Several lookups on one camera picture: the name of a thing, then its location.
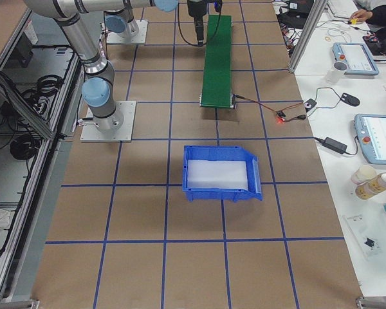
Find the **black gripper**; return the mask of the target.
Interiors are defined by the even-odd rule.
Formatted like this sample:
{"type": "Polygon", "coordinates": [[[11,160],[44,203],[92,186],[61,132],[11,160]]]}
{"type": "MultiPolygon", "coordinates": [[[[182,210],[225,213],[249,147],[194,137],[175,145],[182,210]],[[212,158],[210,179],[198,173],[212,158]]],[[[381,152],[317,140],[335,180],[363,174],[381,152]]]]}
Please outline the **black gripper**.
{"type": "Polygon", "coordinates": [[[198,46],[204,46],[204,22],[203,17],[207,14],[206,0],[187,0],[188,14],[194,20],[196,39],[198,46]]]}

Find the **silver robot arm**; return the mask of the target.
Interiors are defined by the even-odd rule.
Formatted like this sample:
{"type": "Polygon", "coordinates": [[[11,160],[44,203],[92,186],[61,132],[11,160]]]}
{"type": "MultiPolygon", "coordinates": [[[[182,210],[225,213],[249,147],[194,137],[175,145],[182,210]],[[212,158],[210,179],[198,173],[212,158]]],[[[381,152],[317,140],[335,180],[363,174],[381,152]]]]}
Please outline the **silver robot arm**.
{"type": "Polygon", "coordinates": [[[77,53],[87,81],[82,95],[89,106],[96,128],[101,132],[112,132],[123,126],[124,115],[113,99],[115,73],[113,65],[100,53],[91,40],[86,25],[80,17],[90,12],[112,12],[124,19],[124,26],[131,24],[134,8],[155,6],[162,12],[178,8],[178,1],[26,1],[36,14],[52,18],[77,53]]]}
{"type": "Polygon", "coordinates": [[[139,32],[132,9],[110,10],[104,12],[105,26],[123,38],[134,37],[139,32]]]}

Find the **person hand at desk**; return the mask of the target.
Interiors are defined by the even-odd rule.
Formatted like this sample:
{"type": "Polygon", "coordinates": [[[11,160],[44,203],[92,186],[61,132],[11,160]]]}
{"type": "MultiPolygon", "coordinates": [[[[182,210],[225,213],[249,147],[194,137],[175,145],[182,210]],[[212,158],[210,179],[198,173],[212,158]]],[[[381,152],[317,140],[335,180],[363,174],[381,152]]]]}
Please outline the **person hand at desk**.
{"type": "Polygon", "coordinates": [[[372,17],[373,13],[368,10],[360,9],[352,13],[350,21],[356,20],[357,22],[365,22],[372,17]]]}

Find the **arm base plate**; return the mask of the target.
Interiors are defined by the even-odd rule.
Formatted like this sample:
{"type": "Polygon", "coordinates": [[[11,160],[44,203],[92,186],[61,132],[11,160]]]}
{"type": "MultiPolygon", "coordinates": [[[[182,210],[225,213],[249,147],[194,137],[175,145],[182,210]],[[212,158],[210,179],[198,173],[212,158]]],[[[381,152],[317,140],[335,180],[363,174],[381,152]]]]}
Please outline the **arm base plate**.
{"type": "Polygon", "coordinates": [[[90,108],[83,121],[82,142],[130,142],[133,135],[136,101],[116,101],[116,111],[108,118],[94,117],[90,108]]]}
{"type": "Polygon", "coordinates": [[[147,37],[148,20],[134,20],[122,33],[107,28],[108,45],[145,44],[147,37]]]}

